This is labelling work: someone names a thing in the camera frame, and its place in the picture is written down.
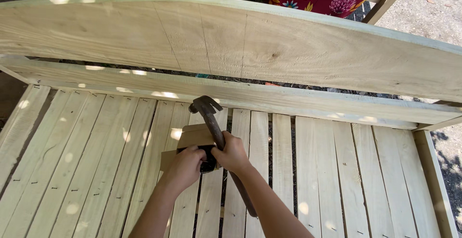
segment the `wooden slat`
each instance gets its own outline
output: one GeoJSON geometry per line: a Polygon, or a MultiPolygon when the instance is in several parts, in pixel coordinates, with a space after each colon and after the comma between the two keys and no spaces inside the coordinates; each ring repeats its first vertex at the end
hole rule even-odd
{"type": "Polygon", "coordinates": [[[349,238],[368,237],[369,226],[351,125],[346,122],[333,124],[346,233],[349,238]]]}
{"type": "Polygon", "coordinates": [[[89,92],[73,91],[45,145],[3,237],[25,237],[56,165],[82,112],[89,92]]]}
{"type": "Polygon", "coordinates": [[[394,129],[373,127],[395,237],[417,237],[394,129]]]}
{"type": "Polygon", "coordinates": [[[98,92],[102,91],[101,93],[110,90],[131,93],[129,95],[141,94],[145,95],[144,97],[159,96],[159,98],[171,98],[170,100],[182,102],[191,102],[197,96],[209,95],[220,99],[220,104],[226,107],[242,106],[243,109],[264,109],[271,112],[280,109],[281,114],[303,113],[302,115],[308,115],[307,117],[336,121],[356,121],[376,125],[396,124],[398,128],[405,125],[400,125],[403,123],[393,120],[434,124],[462,114],[458,107],[431,103],[100,66],[13,58],[1,58],[0,64],[26,78],[37,78],[41,80],[41,84],[53,87],[94,89],[98,92]]]}
{"type": "Polygon", "coordinates": [[[46,188],[27,237],[48,238],[106,95],[90,94],[46,188]]]}
{"type": "Polygon", "coordinates": [[[129,129],[137,103],[132,101],[135,100],[129,100],[124,96],[106,96],[72,181],[67,189],[50,237],[72,237],[74,230],[81,231],[83,226],[77,226],[77,222],[90,188],[92,188],[91,192],[93,192],[92,181],[94,177],[98,176],[95,180],[103,184],[101,185],[102,189],[104,188],[103,181],[112,184],[114,176],[108,176],[108,179],[101,179],[96,173],[100,165],[104,166],[107,164],[107,154],[112,149],[114,149],[114,152],[117,152],[117,148],[123,148],[125,142],[123,139],[123,128],[126,131],[129,129]]]}
{"type": "MultiPolygon", "coordinates": [[[[216,16],[236,9],[247,11],[244,78],[462,101],[458,80],[462,47],[242,0],[7,2],[0,5],[0,47],[7,54],[210,72],[200,5],[219,7],[216,16]],[[77,18],[76,13],[87,15],[77,18]],[[299,30],[293,33],[292,28],[299,30]],[[338,47],[338,42],[350,44],[338,47]],[[325,49],[335,51],[326,55],[325,49]],[[366,51],[367,57],[356,55],[358,49],[366,51]]],[[[213,26],[232,33],[236,28],[230,24],[241,20],[242,15],[231,16],[213,26]]],[[[228,38],[215,38],[223,43],[214,44],[213,52],[229,57],[228,38]]],[[[217,64],[219,75],[232,75],[226,66],[217,64]]]]}
{"type": "Polygon", "coordinates": [[[412,132],[393,129],[419,238],[441,237],[412,132]]]}
{"type": "Polygon", "coordinates": [[[320,119],[314,119],[313,122],[322,237],[344,237],[334,122],[320,119]]]}
{"type": "Polygon", "coordinates": [[[290,116],[273,114],[273,191],[293,212],[290,116]]]}
{"type": "Polygon", "coordinates": [[[130,235],[136,221],[140,217],[154,187],[156,186],[160,169],[160,153],[165,149],[165,140],[170,133],[174,102],[158,101],[153,123],[149,131],[146,148],[141,160],[140,170],[136,177],[127,219],[122,237],[130,235]]]}
{"type": "Polygon", "coordinates": [[[354,143],[372,237],[393,237],[393,223],[371,126],[353,124],[354,143]]]}
{"type": "MultiPolygon", "coordinates": [[[[196,122],[204,123],[204,118],[199,113],[191,115],[198,119],[196,122]]],[[[226,130],[228,122],[228,108],[215,114],[218,126],[222,131],[226,130]]],[[[202,175],[200,186],[199,211],[197,212],[196,236],[204,238],[218,237],[220,226],[221,185],[223,183],[223,168],[202,175]]]]}
{"type": "Polygon", "coordinates": [[[130,128],[130,141],[125,144],[101,220],[101,227],[98,230],[100,238],[119,237],[122,232],[143,150],[146,142],[151,140],[148,138],[150,118],[153,117],[156,103],[155,99],[140,99],[138,102],[130,128]]]}
{"type": "Polygon", "coordinates": [[[115,132],[115,135],[118,135],[119,138],[114,140],[112,145],[107,145],[101,155],[85,204],[78,218],[75,233],[72,236],[74,238],[96,237],[109,194],[115,192],[113,182],[123,151],[130,152],[133,146],[144,146],[142,136],[143,132],[147,131],[149,123],[143,122],[149,122],[152,113],[147,117],[137,117],[137,120],[134,121],[137,105],[140,102],[146,102],[134,97],[125,97],[125,99],[129,100],[128,107],[124,111],[127,115],[123,119],[122,127],[119,127],[115,132]]]}
{"type": "Polygon", "coordinates": [[[448,193],[446,192],[430,132],[418,131],[414,133],[414,138],[433,202],[433,208],[435,209],[440,233],[442,237],[458,238],[448,193]]]}
{"type": "Polygon", "coordinates": [[[313,118],[295,117],[298,219],[315,238],[321,238],[315,132],[313,118]]]}
{"type": "Polygon", "coordinates": [[[2,236],[34,171],[35,165],[47,151],[45,150],[45,145],[52,135],[55,124],[59,120],[70,95],[69,91],[58,91],[56,93],[36,133],[27,146],[18,167],[14,171],[10,183],[5,189],[0,200],[0,208],[2,208],[0,211],[0,235],[2,236]]]}
{"type": "MultiPolygon", "coordinates": [[[[249,160],[262,177],[269,181],[268,113],[252,111],[250,116],[249,160]]],[[[245,236],[264,238],[260,221],[247,213],[245,236]]]]}
{"type": "Polygon", "coordinates": [[[17,162],[49,91],[46,86],[29,85],[0,132],[0,190],[17,162]]]}
{"type": "MultiPolygon", "coordinates": [[[[233,109],[231,133],[242,139],[245,152],[249,155],[250,110],[233,109]]],[[[223,238],[244,238],[245,204],[228,172],[226,182],[225,212],[223,216],[223,238]]]]}

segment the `hand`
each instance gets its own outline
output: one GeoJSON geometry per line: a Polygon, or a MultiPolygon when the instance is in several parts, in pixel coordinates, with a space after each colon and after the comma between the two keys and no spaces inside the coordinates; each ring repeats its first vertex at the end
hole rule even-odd
{"type": "Polygon", "coordinates": [[[176,195],[194,184],[200,176],[200,165],[207,160],[204,150],[191,146],[175,155],[170,168],[164,172],[160,183],[167,185],[176,195]]]}
{"type": "Polygon", "coordinates": [[[236,173],[252,167],[241,138],[234,137],[227,131],[222,131],[225,137],[225,148],[223,151],[217,147],[212,148],[212,155],[218,160],[225,169],[236,173]]]}

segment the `cardboard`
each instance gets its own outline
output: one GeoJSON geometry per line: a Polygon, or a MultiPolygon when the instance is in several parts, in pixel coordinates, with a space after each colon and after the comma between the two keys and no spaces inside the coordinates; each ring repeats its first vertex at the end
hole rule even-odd
{"type": "Polygon", "coordinates": [[[183,127],[176,150],[161,152],[160,170],[163,172],[168,170],[175,155],[193,145],[199,146],[207,154],[207,161],[204,161],[200,166],[201,173],[207,173],[220,168],[218,161],[216,161],[210,152],[212,147],[214,147],[213,136],[207,125],[203,123],[183,127]]]}

